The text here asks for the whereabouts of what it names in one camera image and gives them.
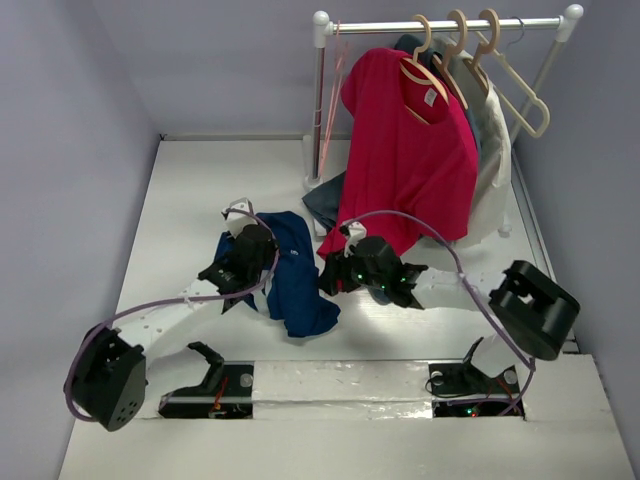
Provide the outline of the pink wire hanger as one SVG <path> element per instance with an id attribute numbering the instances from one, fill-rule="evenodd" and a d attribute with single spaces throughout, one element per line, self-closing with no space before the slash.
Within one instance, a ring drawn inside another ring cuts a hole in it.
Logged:
<path id="1" fill-rule="evenodd" d="M 346 58 L 348 55 L 348 44 L 340 39 L 340 33 L 336 35 L 336 43 L 334 49 L 334 79 L 331 87 L 331 95 L 329 101 L 329 108 L 327 113 L 327 122 L 325 128 L 324 142 L 320 148 L 319 157 L 319 174 L 324 173 L 324 168 L 329 153 L 329 146 L 331 143 L 331 137 L 333 133 L 333 127 L 338 109 L 338 103 L 340 100 L 340 91 L 344 80 L 344 70 L 346 64 Z"/>

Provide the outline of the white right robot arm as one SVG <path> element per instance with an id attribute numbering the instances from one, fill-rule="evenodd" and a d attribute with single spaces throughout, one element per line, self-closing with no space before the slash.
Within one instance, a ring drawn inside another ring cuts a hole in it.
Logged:
<path id="1" fill-rule="evenodd" d="M 580 312 L 571 294 L 527 261 L 498 273 L 442 271 L 403 262 L 379 236 L 349 240 L 329 254 L 319 285 L 331 296 L 364 287 L 402 308 L 487 316 L 494 334 L 475 341 L 460 368 L 462 384 L 473 392 L 486 390 L 517 364 L 556 360 Z"/>

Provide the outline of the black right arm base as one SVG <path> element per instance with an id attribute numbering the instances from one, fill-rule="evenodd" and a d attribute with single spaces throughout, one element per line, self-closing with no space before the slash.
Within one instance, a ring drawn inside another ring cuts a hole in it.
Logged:
<path id="1" fill-rule="evenodd" d="M 525 418 L 519 364 L 496 336 L 479 338 L 461 359 L 431 362 L 425 390 L 432 396 L 434 415 Z"/>

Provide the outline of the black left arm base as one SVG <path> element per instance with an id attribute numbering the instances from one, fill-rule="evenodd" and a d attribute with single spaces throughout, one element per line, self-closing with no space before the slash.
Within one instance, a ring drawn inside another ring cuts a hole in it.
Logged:
<path id="1" fill-rule="evenodd" d="M 203 342 L 191 342 L 188 349 L 208 364 L 203 379 L 165 394 L 158 414 L 165 419 L 241 420 L 253 417 L 253 362 L 227 363 Z"/>

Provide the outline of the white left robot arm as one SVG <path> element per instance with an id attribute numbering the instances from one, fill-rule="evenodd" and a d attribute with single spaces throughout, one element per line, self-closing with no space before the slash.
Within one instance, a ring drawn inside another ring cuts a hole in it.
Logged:
<path id="1" fill-rule="evenodd" d="M 278 260 L 273 232 L 262 223 L 250 224 L 179 296 L 131 307 L 92 327 L 63 384 L 71 415 L 109 432 L 124 427 L 143 406 L 150 357 L 162 354 L 168 334 L 210 302 L 220 301 L 227 312 L 259 291 Z"/>

